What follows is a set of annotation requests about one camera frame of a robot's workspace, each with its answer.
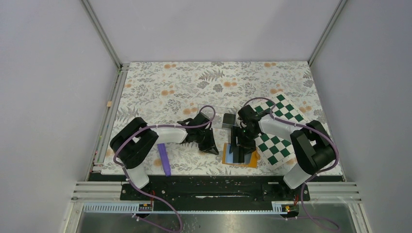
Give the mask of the orange leather card holder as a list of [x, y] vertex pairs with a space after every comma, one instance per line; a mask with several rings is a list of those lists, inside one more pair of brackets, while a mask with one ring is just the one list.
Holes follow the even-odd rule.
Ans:
[[223, 146], [223, 157], [222, 163], [224, 165], [240, 166], [240, 167], [251, 167], [256, 168], [260, 155], [257, 151], [250, 153], [243, 153], [238, 149], [234, 149], [232, 152], [231, 144], [225, 143]]

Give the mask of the black credit card stack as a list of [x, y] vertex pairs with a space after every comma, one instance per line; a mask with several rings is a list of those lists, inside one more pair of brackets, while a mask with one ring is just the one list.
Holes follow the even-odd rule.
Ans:
[[224, 113], [223, 121], [222, 121], [222, 128], [231, 129], [233, 126], [237, 126], [236, 115], [232, 113]]

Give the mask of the clear acrylic card box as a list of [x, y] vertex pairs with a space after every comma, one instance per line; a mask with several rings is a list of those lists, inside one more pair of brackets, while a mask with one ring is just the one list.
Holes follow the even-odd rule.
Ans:
[[219, 107], [219, 106], [213, 106], [211, 104], [198, 104], [198, 108], [202, 109], [201, 112], [205, 114], [208, 118], [214, 117], [212, 121], [212, 128], [214, 129], [221, 129], [222, 128], [222, 121], [223, 121], [223, 115], [224, 113], [232, 113], [237, 115], [237, 111], [235, 108], [229, 108], [229, 107]]

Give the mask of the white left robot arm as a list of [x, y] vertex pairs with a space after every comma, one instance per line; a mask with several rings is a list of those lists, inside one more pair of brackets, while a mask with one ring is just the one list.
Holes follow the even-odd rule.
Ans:
[[149, 197], [151, 187], [143, 162], [157, 144], [196, 143], [200, 152], [219, 154], [215, 144], [212, 120], [203, 113], [176, 124], [148, 125], [141, 117], [134, 118], [109, 143], [113, 162], [121, 166], [132, 193], [140, 200]]

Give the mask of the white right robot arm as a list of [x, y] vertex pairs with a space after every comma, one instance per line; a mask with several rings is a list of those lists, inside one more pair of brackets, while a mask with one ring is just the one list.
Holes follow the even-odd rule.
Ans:
[[276, 117], [271, 110], [258, 113], [249, 104], [238, 111], [240, 126], [231, 129], [229, 152], [233, 161], [240, 163], [247, 153], [256, 150], [255, 139], [261, 134], [271, 134], [291, 143], [297, 164], [283, 177], [279, 195], [291, 200], [298, 187], [316, 174], [326, 171], [327, 165], [338, 162], [338, 151], [322, 124], [313, 120], [299, 124]]

